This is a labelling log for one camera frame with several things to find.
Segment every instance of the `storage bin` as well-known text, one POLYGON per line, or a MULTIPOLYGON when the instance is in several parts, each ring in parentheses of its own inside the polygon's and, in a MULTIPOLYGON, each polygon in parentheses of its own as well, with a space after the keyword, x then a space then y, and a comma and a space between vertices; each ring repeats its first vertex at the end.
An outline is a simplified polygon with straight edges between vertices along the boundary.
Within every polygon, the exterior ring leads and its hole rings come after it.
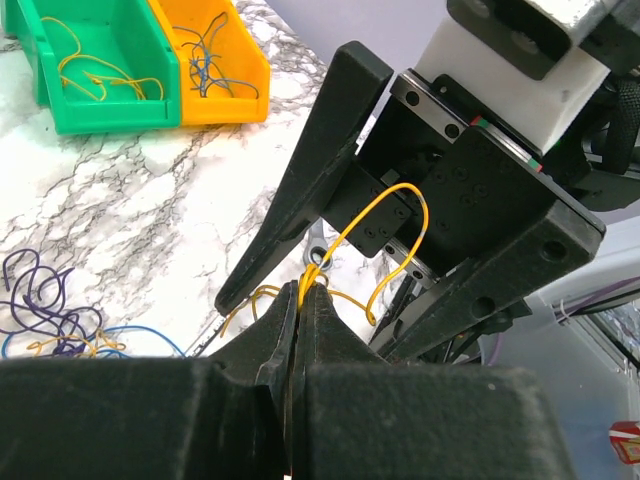
POLYGON ((4 30, 18 37, 33 69, 36 102, 50 107, 59 134, 180 125, 178 60, 146 0, 0 0, 0 3, 4 30), (42 20, 47 17, 54 20, 42 20), (59 64, 77 48, 65 25, 80 41, 81 54, 110 62, 136 80, 157 79, 162 85, 162 95, 155 81, 146 80, 138 83, 144 95, 138 97, 130 85, 113 80, 122 78, 120 73, 86 57, 74 58, 64 66, 63 77, 74 84, 63 85, 59 64))
POLYGON ((242 19, 229 0, 148 0, 158 23, 180 62, 182 124, 262 122, 269 110, 269 62, 251 38, 242 19), (203 98, 204 84, 194 73, 193 62, 204 60, 196 34, 207 33, 205 43, 215 65, 209 71, 214 79, 229 79, 229 88, 211 85, 203 98), (256 91, 245 85, 252 84, 256 91))

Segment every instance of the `orange bin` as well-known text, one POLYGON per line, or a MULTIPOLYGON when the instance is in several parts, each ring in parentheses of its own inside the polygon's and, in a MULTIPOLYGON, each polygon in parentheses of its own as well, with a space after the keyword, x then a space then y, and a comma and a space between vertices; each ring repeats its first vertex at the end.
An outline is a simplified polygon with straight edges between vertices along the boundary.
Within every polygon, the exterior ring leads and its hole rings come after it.
POLYGON ((180 63, 182 125, 267 118, 269 62, 230 0, 147 2, 180 63))

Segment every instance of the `marble tabletop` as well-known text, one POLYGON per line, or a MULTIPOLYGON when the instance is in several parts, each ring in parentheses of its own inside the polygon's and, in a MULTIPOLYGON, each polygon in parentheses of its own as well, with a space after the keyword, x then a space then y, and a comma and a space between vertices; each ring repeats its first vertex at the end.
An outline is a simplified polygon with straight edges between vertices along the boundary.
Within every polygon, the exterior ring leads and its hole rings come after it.
MULTIPOLYGON (((200 353, 223 321, 215 296, 260 227, 326 71, 262 0, 235 4, 272 67, 263 124, 58 136, 49 110, 34 103, 19 43, 0 31, 0 258, 33 248, 43 264, 75 267, 69 308, 91 305, 106 326, 153 327, 188 354, 200 353)), ((268 283, 299 277, 303 247, 268 283)), ((391 267, 386 257, 365 259, 348 244, 334 258, 332 286, 365 303, 391 267)), ((336 308, 362 338, 371 334, 357 307, 336 299, 336 308)), ((206 353, 252 321, 243 311, 206 353)), ((13 325, 0 306, 0 327, 13 325)), ((31 354, 30 335, 16 337, 11 357, 31 354)), ((119 339, 134 355, 172 354, 146 332, 119 339)))

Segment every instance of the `wrench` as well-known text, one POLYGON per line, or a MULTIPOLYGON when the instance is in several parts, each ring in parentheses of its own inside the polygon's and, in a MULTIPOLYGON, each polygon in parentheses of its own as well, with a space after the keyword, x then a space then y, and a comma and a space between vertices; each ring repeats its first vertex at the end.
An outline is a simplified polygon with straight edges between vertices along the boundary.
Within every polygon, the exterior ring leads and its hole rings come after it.
MULTIPOLYGON (((307 235, 307 246, 305 247, 304 253, 302 254, 302 261, 304 262, 304 265, 320 265, 322 258, 325 256, 328 250, 329 245, 327 244, 327 240, 324 238, 324 221, 319 218, 309 228, 309 233, 307 235)), ((320 270, 326 272, 332 266, 333 258, 330 258, 329 261, 320 268, 320 270)))

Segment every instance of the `green plastic container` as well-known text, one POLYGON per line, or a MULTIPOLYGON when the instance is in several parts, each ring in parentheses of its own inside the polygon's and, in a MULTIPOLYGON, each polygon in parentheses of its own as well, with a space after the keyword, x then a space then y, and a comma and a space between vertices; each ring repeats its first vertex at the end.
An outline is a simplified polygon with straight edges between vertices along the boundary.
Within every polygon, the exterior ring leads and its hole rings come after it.
MULTIPOLYGON (((180 68, 178 59, 146 0, 0 0, 4 30, 16 35, 33 69, 33 95, 49 106, 59 134, 141 131, 180 125, 180 68), (78 37, 82 53, 110 62, 140 83, 146 100, 133 88, 104 80, 107 96, 97 101, 72 86, 63 86, 58 64, 76 51, 73 37, 59 24, 43 22, 53 17, 78 37)), ((111 68, 88 59, 74 59, 65 77, 92 94, 103 96, 92 75, 122 77, 111 68)))

